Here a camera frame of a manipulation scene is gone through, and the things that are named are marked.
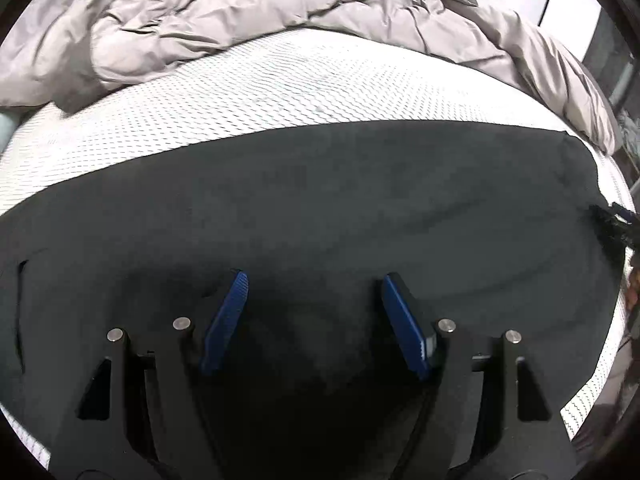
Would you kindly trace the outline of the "person's right hand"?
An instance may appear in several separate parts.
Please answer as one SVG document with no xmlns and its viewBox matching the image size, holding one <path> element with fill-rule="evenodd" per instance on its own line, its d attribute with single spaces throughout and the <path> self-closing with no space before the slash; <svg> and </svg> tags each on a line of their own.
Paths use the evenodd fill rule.
<svg viewBox="0 0 640 480">
<path fill-rule="evenodd" d="M 632 266 L 626 279 L 625 304 L 626 309 L 631 312 L 637 307 L 640 300 L 640 268 Z"/>
</svg>

